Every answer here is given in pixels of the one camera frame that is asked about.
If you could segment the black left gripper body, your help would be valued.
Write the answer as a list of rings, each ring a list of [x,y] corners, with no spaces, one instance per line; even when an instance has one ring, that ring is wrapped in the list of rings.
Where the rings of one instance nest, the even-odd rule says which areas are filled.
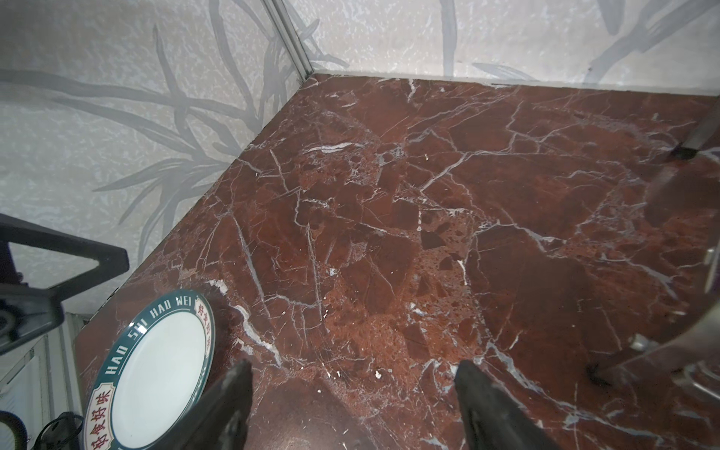
[[[1,285],[1,354],[40,338],[65,321],[54,292],[24,285]]]

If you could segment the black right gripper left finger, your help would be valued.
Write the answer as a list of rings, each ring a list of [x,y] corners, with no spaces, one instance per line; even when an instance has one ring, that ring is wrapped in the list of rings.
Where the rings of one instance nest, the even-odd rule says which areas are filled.
[[[243,449],[249,434],[252,365],[228,370],[164,436],[155,449]]]

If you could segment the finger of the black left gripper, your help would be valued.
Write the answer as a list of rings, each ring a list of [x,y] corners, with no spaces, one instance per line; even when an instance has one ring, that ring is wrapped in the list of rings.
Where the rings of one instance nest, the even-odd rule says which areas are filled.
[[[97,263],[92,270],[64,280],[46,290],[35,289],[35,292],[46,294],[52,301],[65,301],[129,270],[128,253],[121,247],[56,232],[5,214],[1,215],[1,240],[69,254]]]

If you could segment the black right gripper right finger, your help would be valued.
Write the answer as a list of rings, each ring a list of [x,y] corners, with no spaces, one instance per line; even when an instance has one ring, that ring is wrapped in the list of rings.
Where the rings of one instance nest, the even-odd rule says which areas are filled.
[[[470,449],[559,447],[472,361],[459,362],[454,384]]]

